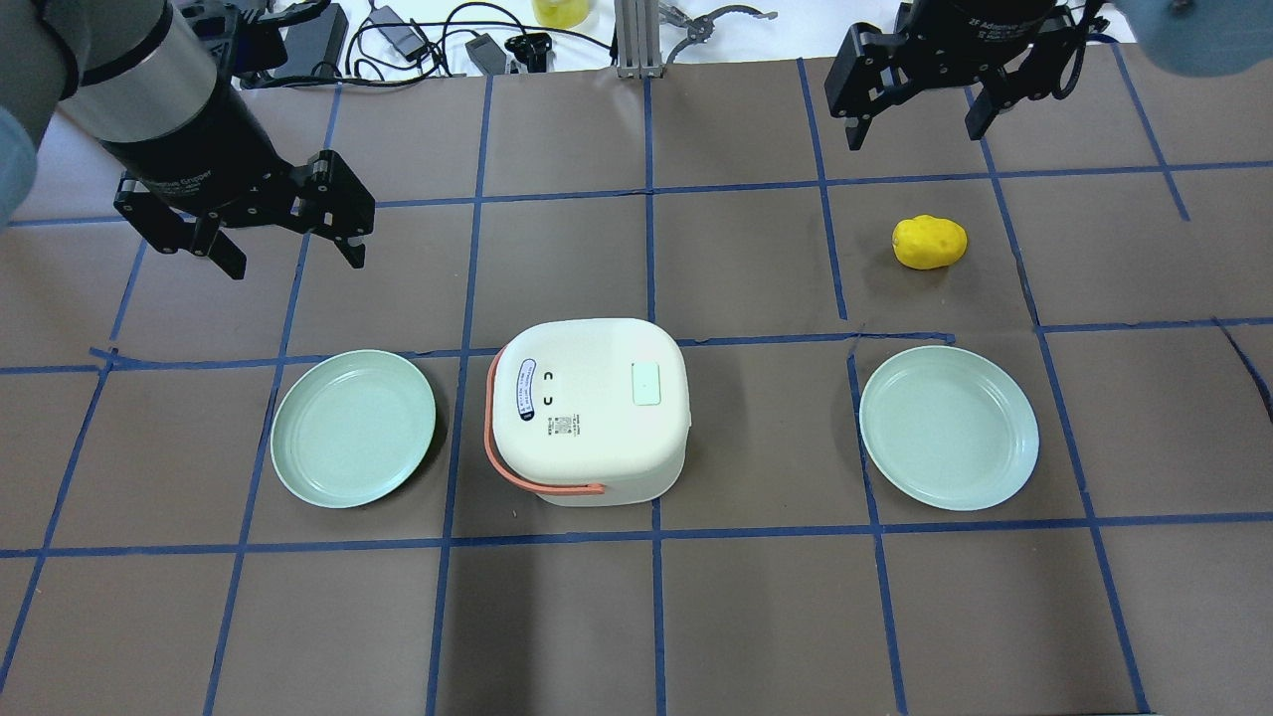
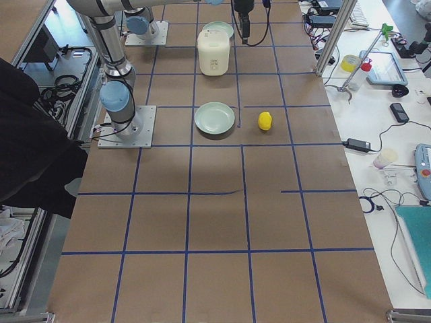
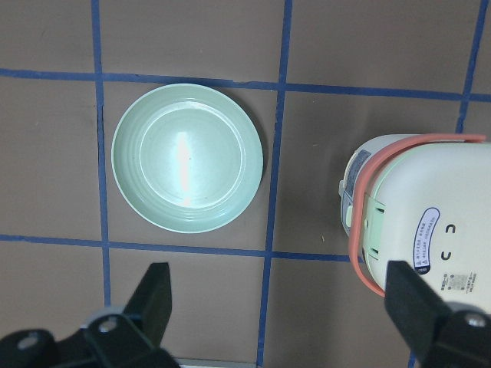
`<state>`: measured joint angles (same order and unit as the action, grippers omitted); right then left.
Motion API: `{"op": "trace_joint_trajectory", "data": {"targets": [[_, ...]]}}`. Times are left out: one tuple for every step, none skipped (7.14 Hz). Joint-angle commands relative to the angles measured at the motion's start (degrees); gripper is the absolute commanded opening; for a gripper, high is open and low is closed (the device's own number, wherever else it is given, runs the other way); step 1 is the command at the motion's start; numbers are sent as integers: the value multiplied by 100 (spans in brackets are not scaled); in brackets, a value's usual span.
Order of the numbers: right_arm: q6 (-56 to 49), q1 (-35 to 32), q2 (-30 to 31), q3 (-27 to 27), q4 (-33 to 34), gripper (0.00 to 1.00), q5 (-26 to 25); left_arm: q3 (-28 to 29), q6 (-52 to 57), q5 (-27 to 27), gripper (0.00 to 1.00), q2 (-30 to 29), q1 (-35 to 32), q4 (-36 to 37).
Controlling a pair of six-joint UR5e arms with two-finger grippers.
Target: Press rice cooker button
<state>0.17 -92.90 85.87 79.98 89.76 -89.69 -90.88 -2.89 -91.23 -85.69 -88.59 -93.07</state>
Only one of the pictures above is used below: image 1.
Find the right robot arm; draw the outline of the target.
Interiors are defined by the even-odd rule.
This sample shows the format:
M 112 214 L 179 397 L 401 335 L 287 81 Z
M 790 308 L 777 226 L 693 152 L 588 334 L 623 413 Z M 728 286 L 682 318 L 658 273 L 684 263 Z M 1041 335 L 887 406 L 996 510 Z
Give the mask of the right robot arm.
M 1155 68 L 1174 76 L 1235 76 L 1272 55 L 1268 1 L 1119 1 L 1116 10 Z M 904 1 L 894 31 L 847 29 L 824 78 L 827 112 L 861 149 L 878 113 L 924 90 L 976 87 L 970 140 L 1020 101 L 1066 99 L 1087 46 L 1106 22 L 1102 3 Z

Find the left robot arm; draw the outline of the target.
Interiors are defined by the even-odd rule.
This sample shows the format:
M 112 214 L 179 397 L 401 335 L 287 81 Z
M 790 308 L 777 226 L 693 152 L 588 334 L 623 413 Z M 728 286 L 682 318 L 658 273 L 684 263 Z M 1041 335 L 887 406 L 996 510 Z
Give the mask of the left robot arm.
M 280 68 L 283 28 L 326 8 L 5 1 L 3 223 L 29 196 L 62 112 L 122 166 L 115 211 L 157 254 L 185 251 L 241 279 L 247 259 L 227 231 L 278 226 L 328 240 L 363 268 L 376 211 L 365 185 L 330 149 L 299 166 L 283 159 L 233 87 Z

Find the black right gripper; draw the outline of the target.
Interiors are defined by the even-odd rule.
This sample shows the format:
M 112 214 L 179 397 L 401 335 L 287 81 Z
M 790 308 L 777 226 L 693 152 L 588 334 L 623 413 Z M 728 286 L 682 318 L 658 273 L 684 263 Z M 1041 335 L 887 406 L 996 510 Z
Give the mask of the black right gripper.
M 919 93 L 911 76 L 990 70 L 965 117 L 969 139 L 981 140 L 1020 99 L 1062 90 L 1062 73 L 1080 46 L 1074 24 L 1057 1 L 911 1 L 897 15 L 896 33 L 871 24 L 847 28 L 824 79 L 827 110 L 841 118 L 847 148 L 858 152 L 878 113 Z M 1003 68 L 1021 54 L 1017 69 Z

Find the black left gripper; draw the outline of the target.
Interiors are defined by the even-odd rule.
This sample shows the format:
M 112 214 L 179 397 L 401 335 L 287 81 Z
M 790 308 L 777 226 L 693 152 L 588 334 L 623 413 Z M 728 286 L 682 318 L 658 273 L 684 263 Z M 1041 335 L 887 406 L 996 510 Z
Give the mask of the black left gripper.
M 61 110 L 131 173 L 118 177 L 113 206 L 150 248 L 243 279 L 246 255 L 222 222 L 177 210 L 196 217 L 244 200 L 242 227 L 311 233 L 365 268 L 376 200 L 336 150 L 286 163 L 177 10 L 90 19 L 107 25 L 90 28 L 90 62 Z

